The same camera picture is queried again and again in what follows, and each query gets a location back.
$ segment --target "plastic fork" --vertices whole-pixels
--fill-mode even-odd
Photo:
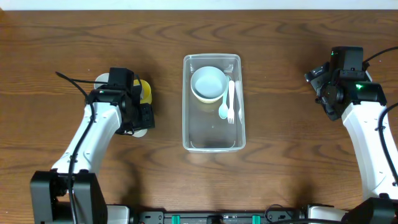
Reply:
[[[235,95],[235,82],[231,80],[228,83],[228,96],[229,96],[228,123],[229,124],[233,124],[235,118],[234,95]]]

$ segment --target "white wall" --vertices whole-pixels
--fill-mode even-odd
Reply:
[[[3,10],[398,9],[398,0],[0,0]]]

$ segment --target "white cup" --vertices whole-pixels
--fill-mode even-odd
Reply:
[[[199,68],[191,77],[192,93],[204,103],[219,100],[228,86],[226,75],[216,67]]]

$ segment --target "wooden table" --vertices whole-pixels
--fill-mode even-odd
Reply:
[[[337,45],[364,56],[398,45],[395,11],[52,11],[0,17],[0,223],[32,223],[29,181],[72,140],[83,97],[54,71],[94,80],[127,67],[153,89],[156,128],[115,136],[99,182],[107,203],[176,210],[264,210],[361,202],[353,146],[303,74]],[[191,154],[182,147],[187,54],[242,58],[246,147]],[[373,79],[398,101],[398,52],[372,61]],[[84,85],[89,91],[92,86]],[[398,110],[390,113],[394,136]]]

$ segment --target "black cable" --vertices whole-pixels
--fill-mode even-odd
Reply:
[[[380,51],[379,53],[377,53],[377,54],[373,55],[372,57],[369,57],[368,59],[366,59],[365,61],[363,61],[362,64],[364,65],[364,64],[368,63],[370,60],[372,60],[372,59],[374,59],[375,57],[379,56],[380,54],[384,54],[384,53],[389,52],[389,51],[391,51],[391,50],[398,50],[398,46],[397,46],[397,47],[390,47],[389,49],[382,50],[382,51]]]
[[[380,136],[381,147],[383,148],[384,155],[386,156],[388,165],[389,165],[390,170],[391,170],[391,172],[392,172],[392,176],[394,177],[394,180],[395,180],[396,184],[398,184],[398,174],[397,174],[396,168],[394,167],[394,164],[392,163],[390,154],[388,153],[387,144],[386,144],[386,140],[384,139],[384,133],[383,133],[383,130],[384,130],[384,128],[385,128],[385,127],[383,126],[383,119],[384,119],[384,117],[386,116],[386,114],[388,113],[388,111],[394,109],[396,106],[398,106],[398,103],[396,103],[396,104],[394,104],[394,105],[388,107],[387,109],[385,109],[385,110],[381,113],[380,118],[379,118],[379,125],[378,125],[377,128],[378,128],[378,130],[379,130],[379,136]]]
[[[76,144],[75,149],[73,150],[72,155],[70,156],[70,162],[69,162],[69,170],[68,170],[68,181],[67,181],[67,185],[68,185],[68,191],[69,191],[69,200],[70,200],[70,207],[72,210],[72,218],[73,218],[73,222],[74,224],[78,223],[77,220],[77,213],[76,213],[76,204],[75,204],[75,197],[74,197],[74,193],[73,193],[73,186],[72,186],[72,175],[73,175],[73,168],[75,166],[75,162],[76,162],[76,156],[77,156],[77,152],[79,150],[79,147],[81,146],[84,138],[86,137],[88,131],[91,128],[91,125],[93,125],[94,120],[95,120],[95,110],[94,110],[94,105],[92,101],[88,101],[88,95],[87,93],[79,86],[75,83],[74,80],[72,80],[71,78],[68,78],[66,75],[59,73],[59,72],[55,72],[59,77],[68,80],[70,83],[72,83],[76,88],[78,88],[81,93],[85,96],[85,99],[87,101],[87,103],[90,105],[91,108],[91,116],[90,116],[90,122],[88,123],[88,126],[86,127],[85,131],[83,132],[83,134],[81,135],[79,141]]]
[[[344,224],[341,221],[321,220],[317,218],[302,218],[296,220],[282,220],[273,222],[272,224],[290,224],[290,223],[319,223],[319,224]]]
[[[283,206],[281,206],[281,205],[279,205],[279,204],[272,204],[272,205],[270,205],[270,206],[266,209],[266,211],[264,212],[264,217],[266,218],[266,220],[267,220],[269,223],[272,223],[272,221],[268,219],[268,212],[269,212],[269,210],[270,210],[272,207],[275,207],[275,206],[279,206],[279,207],[281,207],[281,208],[285,208],[285,207],[283,207]],[[290,216],[290,218],[293,218],[293,216],[292,216],[291,214],[289,214],[288,212],[286,212],[286,214],[287,214],[288,216]]]
[[[88,81],[88,80],[77,80],[75,78],[70,78],[70,80],[74,82],[81,82],[81,83],[94,83],[94,84],[108,84],[108,82],[99,82],[99,81]]]

